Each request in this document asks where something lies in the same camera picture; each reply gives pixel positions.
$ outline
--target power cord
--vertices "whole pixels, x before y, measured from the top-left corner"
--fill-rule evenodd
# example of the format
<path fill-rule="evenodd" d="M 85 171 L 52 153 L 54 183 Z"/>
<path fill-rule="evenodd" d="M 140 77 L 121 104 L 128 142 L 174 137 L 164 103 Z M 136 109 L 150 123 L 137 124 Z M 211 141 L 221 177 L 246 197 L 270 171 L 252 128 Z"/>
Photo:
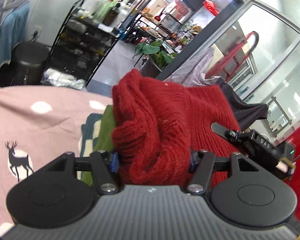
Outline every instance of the power cord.
<path fill-rule="evenodd" d="M 33 33 L 33 37 L 32 37 L 32 39 L 31 40 L 29 40 L 29 41 L 32 41 L 36 36 L 38 35 L 38 31 L 35 31 L 34 33 Z"/>

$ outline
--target red knit fabric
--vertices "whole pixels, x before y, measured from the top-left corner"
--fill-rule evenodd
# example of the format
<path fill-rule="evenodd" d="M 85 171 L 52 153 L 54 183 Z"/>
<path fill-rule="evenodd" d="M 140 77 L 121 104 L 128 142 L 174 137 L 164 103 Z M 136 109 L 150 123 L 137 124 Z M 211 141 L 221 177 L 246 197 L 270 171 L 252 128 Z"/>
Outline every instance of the red knit fabric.
<path fill-rule="evenodd" d="M 114 147 L 121 157 L 124 184 L 181 185 L 192 177 L 190 148 L 229 156 L 235 147 L 211 130 L 218 122 L 234 130 L 239 125 L 218 86 L 190 87 L 126 74 L 112 89 Z M 215 172 L 212 185 L 226 179 Z"/>

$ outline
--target gray tile floor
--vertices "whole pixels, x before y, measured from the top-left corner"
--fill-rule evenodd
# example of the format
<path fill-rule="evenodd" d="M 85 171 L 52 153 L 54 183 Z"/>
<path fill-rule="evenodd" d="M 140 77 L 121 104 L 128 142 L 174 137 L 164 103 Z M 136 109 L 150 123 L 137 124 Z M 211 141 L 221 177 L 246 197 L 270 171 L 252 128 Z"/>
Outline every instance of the gray tile floor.
<path fill-rule="evenodd" d="M 132 43 L 118 41 L 94 75 L 93 80 L 109 86 L 116 85 L 126 73 L 133 69 L 133 65 L 140 57 L 132 58 L 134 47 Z M 141 61 L 138 62 L 136 68 L 140 68 Z"/>

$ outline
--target black robotic device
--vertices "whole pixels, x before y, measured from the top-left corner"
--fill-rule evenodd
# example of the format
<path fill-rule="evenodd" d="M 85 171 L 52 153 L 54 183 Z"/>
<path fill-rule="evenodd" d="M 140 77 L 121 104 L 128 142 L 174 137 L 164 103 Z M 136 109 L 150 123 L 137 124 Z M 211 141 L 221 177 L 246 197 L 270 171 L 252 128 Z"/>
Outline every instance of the black robotic device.
<path fill-rule="evenodd" d="M 218 124 L 212 129 L 246 148 L 262 147 L 255 131 L 238 142 L 239 133 L 234 139 Z M 254 161 L 240 153 L 224 158 L 198 151 L 200 163 L 186 189 L 119 187 L 109 171 L 111 153 L 64 153 L 10 190 L 7 208 L 16 226 L 2 239 L 296 239 L 300 233 L 288 223 L 297 205 L 294 191 L 271 174 L 270 165 L 267 171 L 257 164 L 271 159 L 273 168 L 285 160 L 290 148 L 272 147 L 253 152 Z M 94 188 L 77 180 L 77 171 L 91 171 Z M 210 189 L 218 171 L 229 178 Z M 288 168 L 285 176 L 292 173 Z"/>

